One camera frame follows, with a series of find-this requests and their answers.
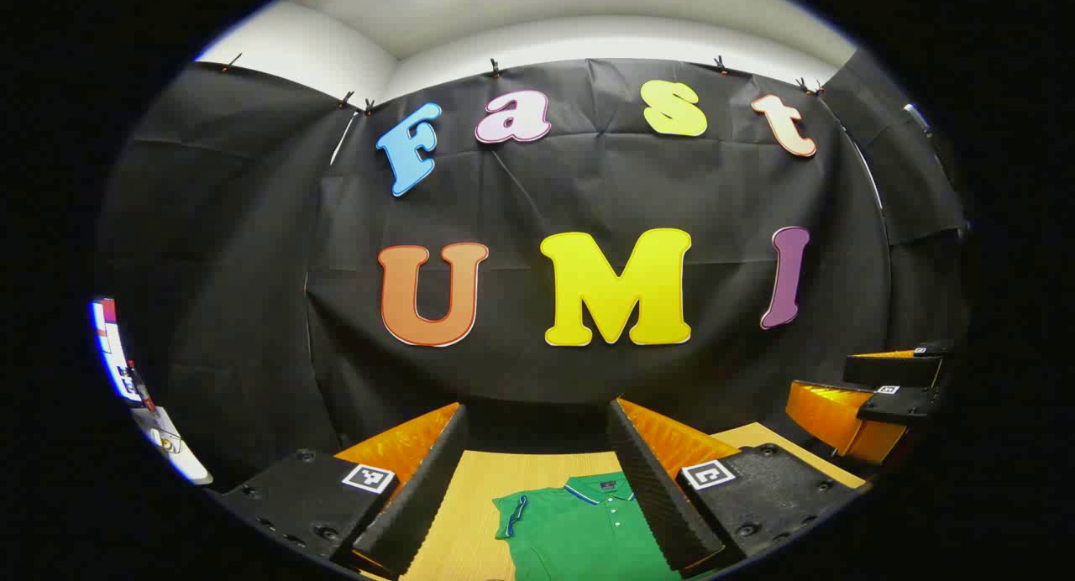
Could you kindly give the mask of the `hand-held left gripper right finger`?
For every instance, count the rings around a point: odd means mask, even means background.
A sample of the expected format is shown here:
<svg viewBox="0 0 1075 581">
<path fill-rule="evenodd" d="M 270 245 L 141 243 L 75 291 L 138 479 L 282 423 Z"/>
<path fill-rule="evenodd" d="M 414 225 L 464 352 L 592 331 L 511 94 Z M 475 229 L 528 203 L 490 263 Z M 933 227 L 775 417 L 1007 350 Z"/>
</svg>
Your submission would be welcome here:
<svg viewBox="0 0 1075 581">
<path fill-rule="evenodd" d="M 680 576 L 764 557 L 863 492 L 766 442 L 730 447 L 614 399 L 607 435 L 650 532 Z"/>
</svg>

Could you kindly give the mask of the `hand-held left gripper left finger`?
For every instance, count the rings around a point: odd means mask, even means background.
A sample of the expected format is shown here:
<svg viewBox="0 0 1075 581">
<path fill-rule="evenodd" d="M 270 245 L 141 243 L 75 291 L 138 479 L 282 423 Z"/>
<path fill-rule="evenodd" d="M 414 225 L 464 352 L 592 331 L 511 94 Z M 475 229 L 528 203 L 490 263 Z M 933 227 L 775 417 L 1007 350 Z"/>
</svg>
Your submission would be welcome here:
<svg viewBox="0 0 1075 581">
<path fill-rule="evenodd" d="M 469 435 L 450 403 L 335 455 L 301 448 L 218 502 L 307 557 L 383 578 L 406 573 Z"/>
</svg>

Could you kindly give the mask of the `green T-shirt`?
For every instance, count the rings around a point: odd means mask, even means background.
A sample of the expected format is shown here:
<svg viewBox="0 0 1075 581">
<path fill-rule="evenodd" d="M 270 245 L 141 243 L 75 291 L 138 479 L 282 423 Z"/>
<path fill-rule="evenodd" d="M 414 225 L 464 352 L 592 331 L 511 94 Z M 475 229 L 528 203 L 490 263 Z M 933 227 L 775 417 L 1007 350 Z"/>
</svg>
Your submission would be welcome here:
<svg viewBox="0 0 1075 581">
<path fill-rule="evenodd" d="M 576 474 L 492 502 L 515 581 L 682 581 L 624 473 Z"/>
</svg>

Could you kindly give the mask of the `black backdrop cloth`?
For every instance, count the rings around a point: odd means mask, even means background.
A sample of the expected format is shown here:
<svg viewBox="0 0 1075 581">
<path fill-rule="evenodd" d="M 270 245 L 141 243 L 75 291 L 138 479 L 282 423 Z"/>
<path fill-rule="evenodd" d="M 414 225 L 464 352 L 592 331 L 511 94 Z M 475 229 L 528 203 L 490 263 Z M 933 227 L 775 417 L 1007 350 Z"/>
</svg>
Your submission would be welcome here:
<svg viewBox="0 0 1075 581">
<path fill-rule="evenodd" d="M 108 184 L 95 284 L 223 481 L 461 401 L 472 448 L 606 448 L 617 396 L 703 433 L 968 327 L 962 207 L 904 98 L 645 60 L 472 76 L 358 115 L 185 69 Z M 842 126 L 863 148 L 884 204 Z"/>
</svg>

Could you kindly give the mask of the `row of small backdrop clips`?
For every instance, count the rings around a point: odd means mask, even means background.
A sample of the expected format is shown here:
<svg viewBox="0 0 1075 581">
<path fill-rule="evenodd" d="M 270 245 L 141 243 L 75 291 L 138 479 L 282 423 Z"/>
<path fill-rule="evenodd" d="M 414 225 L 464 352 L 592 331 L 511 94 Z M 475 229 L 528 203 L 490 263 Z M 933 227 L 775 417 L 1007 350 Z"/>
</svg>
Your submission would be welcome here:
<svg viewBox="0 0 1075 581">
<path fill-rule="evenodd" d="M 214 65 L 215 67 L 217 67 L 215 71 L 217 73 L 220 73 L 220 75 L 225 75 L 225 73 L 230 73 L 230 75 L 238 75 L 239 73 L 242 72 L 248 72 L 252 73 L 252 75 L 254 73 L 257 73 L 257 75 L 261 75 L 262 71 L 250 69 L 248 67 L 238 67 L 236 61 L 242 56 L 243 54 L 239 53 L 239 55 L 236 55 L 230 62 L 215 62 Z M 714 73 L 714 75 L 734 76 L 741 79 L 757 77 L 755 73 L 750 73 L 745 70 L 740 70 L 733 67 L 728 67 L 728 65 L 723 63 L 721 56 L 715 57 L 713 60 L 714 63 L 691 62 L 687 60 L 665 60 L 665 58 L 646 58 L 646 61 L 687 65 L 688 67 L 696 67 L 702 70 L 710 71 L 710 73 Z M 491 70 L 481 72 L 479 73 L 481 77 L 489 77 L 492 80 L 503 81 L 504 76 L 507 75 L 507 73 L 517 73 L 518 71 L 521 71 L 522 69 L 529 67 L 538 67 L 538 63 L 518 65 L 517 67 L 501 67 L 500 62 L 496 60 L 496 58 L 490 58 L 489 62 L 491 63 Z M 819 81 L 817 81 L 816 83 L 817 88 L 811 90 L 809 87 L 807 87 L 806 85 L 806 80 L 804 80 L 803 77 L 798 77 L 794 80 L 794 82 L 784 82 L 777 80 L 777 83 L 786 85 L 787 87 L 793 87 L 796 93 L 803 93 L 804 95 L 812 97 L 820 96 L 821 93 L 825 93 L 826 89 L 825 85 L 821 84 Z M 353 95 L 354 91 L 348 91 L 345 93 L 345 95 L 342 95 L 341 98 L 339 98 L 338 100 L 334 99 L 335 101 L 334 107 L 336 107 L 336 109 L 349 110 L 350 112 L 361 115 L 361 117 L 371 117 L 371 115 L 374 114 L 374 112 L 377 109 L 379 109 L 379 107 L 384 107 L 384 104 L 386 103 L 386 100 L 381 100 L 381 102 L 377 103 L 376 99 L 366 98 L 364 107 L 355 107 L 354 104 L 350 103 L 350 98 Z"/>
</svg>

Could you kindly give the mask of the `white backdrop frame pole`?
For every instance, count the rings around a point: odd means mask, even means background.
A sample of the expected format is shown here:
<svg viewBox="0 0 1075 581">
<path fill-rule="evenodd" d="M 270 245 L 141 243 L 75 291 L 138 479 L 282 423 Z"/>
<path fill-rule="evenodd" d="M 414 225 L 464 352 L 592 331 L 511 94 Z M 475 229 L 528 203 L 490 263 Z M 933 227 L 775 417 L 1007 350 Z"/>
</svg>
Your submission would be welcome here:
<svg viewBox="0 0 1075 581">
<path fill-rule="evenodd" d="M 343 144 L 344 144 L 344 142 L 345 142 L 345 140 L 347 138 L 347 133 L 349 133 L 349 130 L 352 129 L 352 125 L 354 124 L 354 119 L 358 117 L 358 114 L 359 114 L 358 112 L 354 112 L 352 114 L 352 117 L 347 122 L 343 133 L 341 134 L 341 137 L 339 137 L 339 141 L 338 141 L 338 143 L 335 145 L 335 148 L 333 150 L 333 155 L 331 155 L 331 157 L 330 157 L 330 161 L 329 161 L 330 167 L 333 167 L 333 165 L 335 164 L 339 150 L 342 148 L 342 146 L 343 146 Z"/>
<path fill-rule="evenodd" d="M 882 225 L 884 225 L 884 204 L 879 194 L 879 189 L 877 187 L 877 182 L 870 167 L 870 162 L 868 162 L 868 159 L 865 159 L 863 148 L 860 148 L 859 144 L 857 144 L 857 140 L 852 137 L 847 127 L 842 126 L 842 129 L 844 130 L 846 137 L 848 137 L 848 140 L 850 141 L 850 144 L 852 145 L 852 148 L 855 148 L 855 152 L 857 154 L 857 159 L 860 161 L 860 165 L 863 168 L 865 175 L 868 176 L 868 183 L 870 183 L 870 187 L 872 188 L 873 192 L 874 206 L 876 207 L 878 216 L 882 218 L 880 219 Z"/>
</svg>

